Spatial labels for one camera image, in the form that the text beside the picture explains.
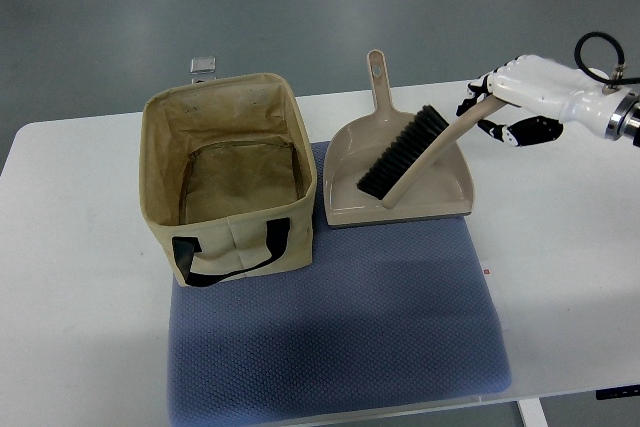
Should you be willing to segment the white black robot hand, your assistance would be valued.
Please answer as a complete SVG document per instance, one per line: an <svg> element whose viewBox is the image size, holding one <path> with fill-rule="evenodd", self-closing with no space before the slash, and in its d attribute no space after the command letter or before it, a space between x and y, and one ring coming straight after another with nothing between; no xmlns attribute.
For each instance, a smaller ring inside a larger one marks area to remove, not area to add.
<svg viewBox="0 0 640 427"><path fill-rule="evenodd" d="M523 55L468 84L468 97L458 106L458 116L481 98L493 95L506 104L534 115L512 125L483 119L485 133L505 144L522 147L559 138L567 122L578 122L605 138L612 113L632 92L595 69L572 69L536 55Z"/></svg>

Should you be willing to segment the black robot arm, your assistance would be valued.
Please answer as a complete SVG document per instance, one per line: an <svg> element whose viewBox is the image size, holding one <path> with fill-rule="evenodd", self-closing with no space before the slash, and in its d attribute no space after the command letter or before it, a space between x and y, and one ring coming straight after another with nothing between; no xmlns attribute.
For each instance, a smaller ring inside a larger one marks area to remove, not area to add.
<svg viewBox="0 0 640 427"><path fill-rule="evenodd" d="M639 126L639 95L629 92L609 118L605 130L605 138L617 141L622 137L627 137L632 140L634 147L639 147Z"/></svg>

